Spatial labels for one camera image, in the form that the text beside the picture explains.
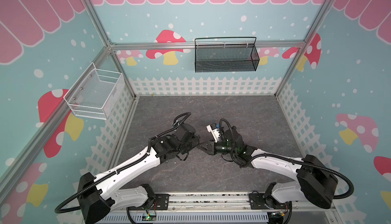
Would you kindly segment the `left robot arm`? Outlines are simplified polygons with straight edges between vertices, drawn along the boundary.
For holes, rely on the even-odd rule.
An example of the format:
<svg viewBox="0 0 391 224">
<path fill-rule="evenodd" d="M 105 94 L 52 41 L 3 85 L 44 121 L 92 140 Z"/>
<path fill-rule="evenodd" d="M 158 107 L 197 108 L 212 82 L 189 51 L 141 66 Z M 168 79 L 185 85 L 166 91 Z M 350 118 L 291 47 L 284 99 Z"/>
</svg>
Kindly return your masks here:
<svg viewBox="0 0 391 224">
<path fill-rule="evenodd" d="M 118 166 L 103 173 L 81 176 L 78 191 L 85 190 L 77 201 L 86 224 L 95 224 L 112 210 L 128 204 L 134 207 L 149 207 L 154 192 L 148 184 L 138 186 L 130 194 L 121 195 L 120 188 L 140 174 L 157 167 L 180 154 L 188 156 L 200 142 L 196 130 L 189 124 L 179 125 L 171 133 L 148 140 L 147 147 Z"/>
</svg>

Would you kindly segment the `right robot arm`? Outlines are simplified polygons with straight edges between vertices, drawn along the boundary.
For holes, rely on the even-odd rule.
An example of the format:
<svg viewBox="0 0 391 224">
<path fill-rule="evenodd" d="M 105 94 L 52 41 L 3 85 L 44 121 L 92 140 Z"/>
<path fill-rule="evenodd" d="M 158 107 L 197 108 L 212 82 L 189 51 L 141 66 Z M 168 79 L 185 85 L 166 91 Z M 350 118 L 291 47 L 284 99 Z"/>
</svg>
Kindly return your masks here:
<svg viewBox="0 0 391 224">
<path fill-rule="evenodd" d="M 338 179 L 316 157 L 293 158 L 268 153 L 245 144 L 236 127 L 222 132 L 219 127 L 209 125 L 207 130 L 213 139 L 200 143 L 198 148 L 208 155 L 228 155 L 241 168 L 268 170 L 291 179 L 291 182 L 268 186 L 265 193 L 272 201 L 308 201 L 322 209 L 331 207 Z"/>
</svg>

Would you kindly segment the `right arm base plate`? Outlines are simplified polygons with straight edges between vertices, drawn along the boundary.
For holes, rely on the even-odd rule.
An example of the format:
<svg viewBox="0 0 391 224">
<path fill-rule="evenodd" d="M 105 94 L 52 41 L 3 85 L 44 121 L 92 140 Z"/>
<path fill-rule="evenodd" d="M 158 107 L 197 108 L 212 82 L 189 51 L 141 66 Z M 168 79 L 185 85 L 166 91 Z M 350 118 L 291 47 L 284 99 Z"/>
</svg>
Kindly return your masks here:
<svg viewBox="0 0 391 224">
<path fill-rule="evenodd" d="M 278 202 L 271 195 L 259 192 L 248 194 L 251 210 L 288 210 L 288 204 Z"/>
</svg>

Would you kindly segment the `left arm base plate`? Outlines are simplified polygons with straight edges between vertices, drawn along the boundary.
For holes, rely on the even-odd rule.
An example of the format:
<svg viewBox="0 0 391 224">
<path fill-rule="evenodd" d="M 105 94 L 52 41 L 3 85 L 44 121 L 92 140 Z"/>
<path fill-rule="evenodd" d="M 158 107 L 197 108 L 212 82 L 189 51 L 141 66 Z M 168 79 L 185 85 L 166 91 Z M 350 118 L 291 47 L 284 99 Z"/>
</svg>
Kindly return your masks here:
<svg viewBox="0 0 391 224">
<path fill-rule="evenodd" d="M 156 194 L 154 198 L 149 198 L 147 203 L 143 204 L 141 207 L 129 207 L 129 210 L 168 210 L 169 199 L 169 194 Z"/>
</svg>

